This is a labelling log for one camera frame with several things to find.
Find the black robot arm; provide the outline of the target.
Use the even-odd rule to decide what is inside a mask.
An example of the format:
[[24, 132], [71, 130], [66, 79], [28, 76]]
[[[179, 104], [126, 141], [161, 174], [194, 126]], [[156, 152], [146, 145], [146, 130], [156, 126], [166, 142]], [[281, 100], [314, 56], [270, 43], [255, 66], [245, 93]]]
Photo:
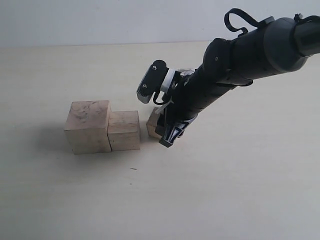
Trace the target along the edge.
[[181, 78], [156, 133], [171, 147], [206, 107], [236, 87], [300, 70], [320, 52], [320, 18], [282, 17], [233, 40], [214, 39], [202, 64]]

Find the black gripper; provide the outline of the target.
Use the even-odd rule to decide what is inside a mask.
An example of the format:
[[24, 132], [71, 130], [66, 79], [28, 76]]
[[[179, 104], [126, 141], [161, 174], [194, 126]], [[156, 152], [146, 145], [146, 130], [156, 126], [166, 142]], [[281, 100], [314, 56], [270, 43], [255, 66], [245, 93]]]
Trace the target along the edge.
[[193, 74], [179, 82], [172, 95], [170, 105], [157, 119], [155, 133], [160, 135], [158, 141], [169, 148], [177, 138], [180, 138], [191, 120], [220, 98], [235, 88], [232, 84], [223, 83], [229, 76], [229, 67], [224, 64], [201, 64]]

